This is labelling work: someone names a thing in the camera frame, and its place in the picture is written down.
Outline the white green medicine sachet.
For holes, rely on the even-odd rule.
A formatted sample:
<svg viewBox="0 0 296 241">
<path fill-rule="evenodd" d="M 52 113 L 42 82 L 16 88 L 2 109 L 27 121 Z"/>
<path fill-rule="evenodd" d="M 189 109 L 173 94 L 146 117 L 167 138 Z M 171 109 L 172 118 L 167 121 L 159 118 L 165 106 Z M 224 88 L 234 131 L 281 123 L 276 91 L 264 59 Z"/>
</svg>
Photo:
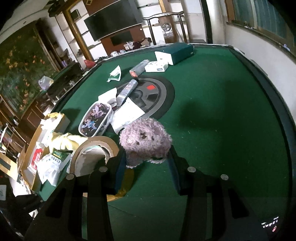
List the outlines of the white green medicine sachet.
<svg viewBox="0 0 296 241">
<path fill-rule="evenodd" d="M 57 186 L 61 171 L 69 163 L 71 153 L 53 150 L 37 162 L 37 174 L 42 184 L 48 181 L 52 186 Z"/>
</svg>

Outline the red white wet wipes pack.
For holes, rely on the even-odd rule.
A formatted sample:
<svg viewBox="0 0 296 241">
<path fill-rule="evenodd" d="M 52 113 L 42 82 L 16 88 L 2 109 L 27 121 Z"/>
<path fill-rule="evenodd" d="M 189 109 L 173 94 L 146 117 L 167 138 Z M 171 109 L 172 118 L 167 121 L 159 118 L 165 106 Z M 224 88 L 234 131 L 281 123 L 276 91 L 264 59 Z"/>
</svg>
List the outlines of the red white wet wipes pack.
<svg viewBox="0 0 296 241">
<path fill-rule="evenodd" d="M 30 156 L 29 164 L 28 164 L 28 170 L 32 174 L 36 174 L 37 172 L 37 163 L 41 160 L 44 149 L 45 149 L 45 146 L 42 143 L 36 142 L 36 145 Z"/>
</svg>

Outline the yellow packing tape roll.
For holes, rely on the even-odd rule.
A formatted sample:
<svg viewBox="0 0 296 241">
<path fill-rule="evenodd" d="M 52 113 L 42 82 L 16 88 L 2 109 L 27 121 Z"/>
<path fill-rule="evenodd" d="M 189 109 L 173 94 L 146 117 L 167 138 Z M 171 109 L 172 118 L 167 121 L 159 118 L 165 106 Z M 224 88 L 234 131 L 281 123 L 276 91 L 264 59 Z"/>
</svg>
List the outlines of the yellow packing tape roll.
<svg viewBox="0 0 296 241">
<path fill-rule="evenodd" d="M 119 147 L 111 138 L 105 136 L 91 137 L 74 152 L 69 165 L 70 173 L 75 174 L 77 177 L 91 174 L 95 168 L 112 164 L 111 158 L 116 157 L 118 153 Z M 125 163 L 123 163 L 120 170 L 123 171 L 123 175 L 117 181 L 117 193 L 107 195 L 108 202 L 124 197 L 132 187 L 133 169 L 126 168 Z"/>
</svg>

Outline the pale yellow cloth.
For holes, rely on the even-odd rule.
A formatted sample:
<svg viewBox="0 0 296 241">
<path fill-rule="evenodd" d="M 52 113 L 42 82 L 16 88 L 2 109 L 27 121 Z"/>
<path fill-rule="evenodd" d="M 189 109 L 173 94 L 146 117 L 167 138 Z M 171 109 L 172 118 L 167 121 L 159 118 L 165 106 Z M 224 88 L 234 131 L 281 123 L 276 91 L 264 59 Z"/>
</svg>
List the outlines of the pale yellow cloth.
<svg viewBox="0 0 296 241">
<path fill-rule="evenodd" d="M 72 135 L 71 133 L 56 133 L 49 135 L 48 148 L 49 152 L 53 151 L 76 151 L 88 137 L 80 135 Z"/>
</svg>

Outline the anime print pencil case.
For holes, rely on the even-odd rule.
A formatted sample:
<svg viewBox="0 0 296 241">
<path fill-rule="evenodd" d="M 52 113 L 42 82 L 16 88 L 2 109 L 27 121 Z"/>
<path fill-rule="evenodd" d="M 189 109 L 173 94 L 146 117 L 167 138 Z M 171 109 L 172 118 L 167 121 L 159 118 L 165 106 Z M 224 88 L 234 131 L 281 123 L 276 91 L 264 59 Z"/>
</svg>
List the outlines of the anime print pencil case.
<svg viewBox="0 0 296 241">
<path fill-rule="evenodd" d="M 102 136 L 113 118 L 110 104 L 96 101 L 83 116 L 78 131 L 85 137 Z"/>
</svg>

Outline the white paper sheet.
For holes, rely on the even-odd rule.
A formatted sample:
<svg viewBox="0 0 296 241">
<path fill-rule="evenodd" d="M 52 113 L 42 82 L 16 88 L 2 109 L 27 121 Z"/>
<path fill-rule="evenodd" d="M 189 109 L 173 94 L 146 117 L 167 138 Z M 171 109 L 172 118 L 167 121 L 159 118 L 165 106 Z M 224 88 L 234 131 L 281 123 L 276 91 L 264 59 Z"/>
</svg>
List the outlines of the white paper sheet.
<svg viewBox="0 0 296 241">
<path fill-rule="evenodd" d="M 114 112 L 111 126 L 114 132 L 118 134 L 126 125 L 144 114 L 145 112 L 128 97 L 125 103 Z"/>
</svg>

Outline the silver printed tube pack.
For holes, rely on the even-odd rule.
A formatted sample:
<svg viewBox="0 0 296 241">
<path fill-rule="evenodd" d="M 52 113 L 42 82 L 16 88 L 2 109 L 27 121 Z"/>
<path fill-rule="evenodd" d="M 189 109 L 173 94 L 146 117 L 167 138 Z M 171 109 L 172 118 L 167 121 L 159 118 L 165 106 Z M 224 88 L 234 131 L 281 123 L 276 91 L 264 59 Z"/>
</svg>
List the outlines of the silver printed tube pack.
<svg viewBox="0 0 296 241">
<path fill-rule="evenodd" d="M 121 92 L 116 97 L 116 103 L 118 107 L 121 107 L 125 102 L 127 97 L 132 93 L 132 91 L 137 87 L 138 81 L 136 79 L 132 79 L 127 85 L 121 90 Z"/>
</svg>

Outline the clear plastic bag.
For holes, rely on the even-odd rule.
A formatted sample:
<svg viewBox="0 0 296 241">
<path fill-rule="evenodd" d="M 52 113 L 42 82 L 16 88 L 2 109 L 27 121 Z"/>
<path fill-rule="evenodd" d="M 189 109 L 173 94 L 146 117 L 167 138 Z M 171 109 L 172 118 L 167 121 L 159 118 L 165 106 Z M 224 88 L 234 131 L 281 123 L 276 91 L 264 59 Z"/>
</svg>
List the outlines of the clear plastic bag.
<svg viewBox="0 0 296 241">
<path fill-rule="evenodd" d="M 47 90 L 53 83 L 54 80 L 52 78 L 49 78 L 48 76 L 43 76 L 38 81 L 38 84 L 42 90 Z"/>
</svg>

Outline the small white medicine box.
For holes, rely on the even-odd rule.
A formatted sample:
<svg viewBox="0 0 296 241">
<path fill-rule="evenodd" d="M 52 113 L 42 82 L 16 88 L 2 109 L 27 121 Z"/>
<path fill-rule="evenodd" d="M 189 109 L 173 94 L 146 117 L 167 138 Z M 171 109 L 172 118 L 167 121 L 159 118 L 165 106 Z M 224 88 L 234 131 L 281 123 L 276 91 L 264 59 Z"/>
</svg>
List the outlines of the small white medicine box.
<svg viewBox="0 0 296 241">
<path fill-rule="evenodd" d="M 147 65 L 145 65 L 145 71 L 147 73 L 151 72 L 165 72 L 168 68 L 169 64 L 164 61 L 151 61 Z"/>
</svg>

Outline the red plastic bag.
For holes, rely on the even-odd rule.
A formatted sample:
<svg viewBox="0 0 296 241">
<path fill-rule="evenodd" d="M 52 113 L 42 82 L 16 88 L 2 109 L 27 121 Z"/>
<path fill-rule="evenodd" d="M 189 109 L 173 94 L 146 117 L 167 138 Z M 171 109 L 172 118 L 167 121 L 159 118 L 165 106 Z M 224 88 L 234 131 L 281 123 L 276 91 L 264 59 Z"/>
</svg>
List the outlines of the red plastic bag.
<svg viewBox="0 0 296 241">
<path fill-rule="evenodd" d="M 88 68 L 88 69 L 91 69 L 96 65 L 96 63 L 94 61 L 87 60 L 87 59 L 84 60 L 84 64 L 85 64 L 86 68 Z"/>
</svg>

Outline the red grey small box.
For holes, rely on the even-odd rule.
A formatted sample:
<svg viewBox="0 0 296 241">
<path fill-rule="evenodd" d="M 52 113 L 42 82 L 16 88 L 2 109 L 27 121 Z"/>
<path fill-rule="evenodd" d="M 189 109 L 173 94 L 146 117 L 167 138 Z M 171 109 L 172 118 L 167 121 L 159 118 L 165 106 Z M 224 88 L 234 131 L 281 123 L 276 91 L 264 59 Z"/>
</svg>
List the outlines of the red grey small box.
<svg viewBox="0 0 296 241">
<path fill-rule="evenodd" d="M 134 66 L 133 68 L 130 69 L 129 73 L 132 77 L 138 77 L 140 76 L 142 73 L 145 72 L 145 66 L 147 66 L 149 64 L 149 60 L 143 60 L 140 63 L 138 63 L 136 66 Z"/>
</svg>

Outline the dark green white box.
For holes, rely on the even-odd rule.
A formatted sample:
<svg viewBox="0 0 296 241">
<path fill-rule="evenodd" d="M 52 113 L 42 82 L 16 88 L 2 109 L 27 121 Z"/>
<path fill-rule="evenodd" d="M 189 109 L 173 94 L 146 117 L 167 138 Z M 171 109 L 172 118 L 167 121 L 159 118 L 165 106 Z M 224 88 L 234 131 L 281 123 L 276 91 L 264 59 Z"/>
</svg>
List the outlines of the dark green white box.
<svg viewBox="0 0 296 241">
<path fill-rule="evenodd" d="M 176 65 L 195 54 L 194 46 L 187 43 L 174 43 L 166 46 L 161 51 L 155 51 L 157 61 L 167 62 L 168 65 Z"/>
</svg>

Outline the flower painting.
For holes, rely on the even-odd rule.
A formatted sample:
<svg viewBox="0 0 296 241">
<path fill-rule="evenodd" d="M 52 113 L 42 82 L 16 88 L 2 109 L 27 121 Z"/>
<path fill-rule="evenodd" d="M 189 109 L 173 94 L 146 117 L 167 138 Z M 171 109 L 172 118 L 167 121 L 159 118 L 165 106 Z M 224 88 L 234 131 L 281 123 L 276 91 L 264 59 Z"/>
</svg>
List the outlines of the flower painting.
<svg viewBox="0 0 296 241">
<path fill-rule="evenodd" d="M 39 95 L 38 81 L 59 71 L 36 23 L 22 27 L 1 43 L 1 97 L 18 118 Z"/>
</svg>

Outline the brown tv cabinet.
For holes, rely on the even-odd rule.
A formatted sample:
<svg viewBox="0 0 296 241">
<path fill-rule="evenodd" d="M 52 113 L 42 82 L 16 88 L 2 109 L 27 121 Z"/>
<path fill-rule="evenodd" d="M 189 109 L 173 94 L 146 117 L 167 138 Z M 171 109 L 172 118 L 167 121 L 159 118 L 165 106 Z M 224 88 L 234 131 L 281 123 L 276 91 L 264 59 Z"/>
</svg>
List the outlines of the brown tv cabinet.
<svg viewBox="0 0 296 241">
<path fill-rule="evenodd" d="M 142 25 L 136 25 L 101 38 L 100 42 L 109 56 L 114 51 L 125 50 L 127 42 L 139 42 L 144 38 Z"/>
</svg>

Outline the wooden chair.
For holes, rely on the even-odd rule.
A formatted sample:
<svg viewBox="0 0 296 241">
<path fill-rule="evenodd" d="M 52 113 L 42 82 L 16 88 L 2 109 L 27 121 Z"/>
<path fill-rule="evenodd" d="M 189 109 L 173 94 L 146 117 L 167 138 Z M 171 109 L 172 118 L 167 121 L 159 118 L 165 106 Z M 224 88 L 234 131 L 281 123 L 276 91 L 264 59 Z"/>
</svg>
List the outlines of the wooden chair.
<svg viewBox="0 0 296 241">
<path fill-rule="evenodd" d="M 181 27 L 182 30 L 182 35 L 183 35 L 183 40 L 185 43 L 188 43 L 187 40 L 187 36 L 186 36 L 186 32 L 185 32 L 185 27 L 183 24 L 183 20 L 182 20 L 182 16 L 184 15 L 183 11 L 180 12 L 165 12 L 165 13 L 161 13 L 161 14 L 155 14 L 152 16 L 148 16 L 148 17 L 143 17 L 143 20 L 147 22 L 148 28 L 149 28 L 149 32 L 151 34 L 151 40 L 153 45 L 156 45 L 156 39 L 154 37 L 154 32 L 152 29 L 152 24 L 151 24 L 151 20 L 152 19 L 161 19 L 161 18 L 169 18 L 172 16 L 176 16 L 179 22 L 179 25 Z M 166 36 L 168 38 L 172 38 L 174 36 L 174 31 L 173 31 L 173 25 L 170 24 L 169 22 L 163 22 L 160 23 L 161 29 L 163 30 L 163 32 L 166 34 Z"/>
</svg>

